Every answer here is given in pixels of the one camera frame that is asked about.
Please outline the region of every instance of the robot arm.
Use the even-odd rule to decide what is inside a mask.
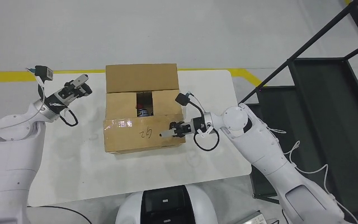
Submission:
[[[42,81],[51,80],[45,67]],[[92,93],[83,74],[43,99],[30,104],[27,113],[0,119],[0,223],[30,223],[26,215],[30,185],[41,164],[46,125],[60,117],[60,112],[75,99]]]
[[[188,95],[179,94],[176,101],[185,106],[190,99]],[[250,129],[236,136],[235,132],[248,125],[249,120],[252,123]],[[245,159],[264,174],[275,188],[280,205],[291,222],[346,222],[334,196],[296,170],[284,156],[279,140],[245,104],[228,108],[220,116],[204,113],[189,123],[171,124],[171,130],[161,135],[182,137],[198,132],[210,134],[213,128],[221,129]]]

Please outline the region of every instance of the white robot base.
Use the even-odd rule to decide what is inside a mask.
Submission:
[[[131,194],[118,210],[116,224],[218,224],[208,195],[195,185]]]

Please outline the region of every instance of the white table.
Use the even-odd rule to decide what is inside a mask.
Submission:
[[[45,86],[46,95],[58,90],[79,74],[55,75]],[[104,152],[105,75],[88,74],[93,94],[76,100],[70,108],[79,124],[68,127],[60,120],[47,124],[43,160],[31,186],[29,205],[44,206],[124,194],[141,190],[197,183],[248,175],[251,166],[220,132],[218,147],[205,152],[197,148],[192,136],[178,148],[166,148],[125,155]],[[191,91],[205,110],[221,114],[237,104],[228,71],[179,71],[182,92]],[[186,121],[199,112],[192,106]],[[216,136],[198,140],[211,147]]]

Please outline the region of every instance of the cardboard box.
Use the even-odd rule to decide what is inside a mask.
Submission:
[[[185,138],[161,138],[170,122],[183,121],[176,64],[106,66],[105,151],[130,153],[175,147]],[[137,117],[137,104],[153,116]]]

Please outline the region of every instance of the black cable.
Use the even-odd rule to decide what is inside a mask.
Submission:
[[[193,105],[195,108],[197,108],[197,109],[199,110],[199,112],[200,112],[201,117],[204,118],[204,113],[202,112],[202,110],[201,110],[200,107],[198,107],[196,104],[194,104],[194,103],[191,102],[191,101],[189,101],[188,103],[191,104],[191,105]]]
[[[286,216],[285,216],[284,210],[282,209],[281,211],[282,211],[282,214],[283,214],[284,217],[285,217],[285,220],[286,220],[287,224],[289,224],[289,221],[287,220],[287,218],[286,218]]]
[[[60,115],[60,118],[61,118],[61,120],[62,120],[65,124],[67,124],[68,126],[74,127],[74,126],[76,126],[76,125],[78,124],[78,120],[77,120],[75,114],[74,114],[71,110],[68,110],[68,111],[69,111],[70,114],[73,116],[73,119],[74,119],[74,121],[75,121],[74,124],[69,124],[61,115]]]
[[[85,218],[89,224],[92,224],[92,222],[91,222],[86,216],[84,216],[83,214],[81,214],[81,213],[79,213],[79,212],[77,212],[77,211],[75,211],[75,210],[72,210],[72,209],[70,209],[70,208],[64,208],[64,207],[58,207],[58,206],[39,206],[39,207],[27,206],[27,207],[28,207],[28,208],[59,208],[59,209],[63,209],[63,210],[68,210],[68,211],[70,211],[70,212],[74,212],[74,213],[76,213],[76,214],[79,214],[80,216],[82,216],[83,218]]]
[[[204,150],[204,151],[206,151],[206,152],[210,152],[210,151],[214,150],[214,149],[218,146],[219,141],[220,141],[220,136],[219,136],[218,131],[217,131],[215,128],[213,129],[213,131],[214,131],[214,132],[216,133],[216,135],[218,136],[218,141],[216,142],[215,146],[214,146],[213,148],[209,149],[209,150],[207,150],[206,148],[202,148],[201,146],[199,146],[199,144],[198,144],[197,141],[196,141],[196,136],[197,136],[198,132],[197,132],[197,131],[195,132],[195,134],[194,134],[194,142],[195,142],[195,144],[199,147],[199,149]]]

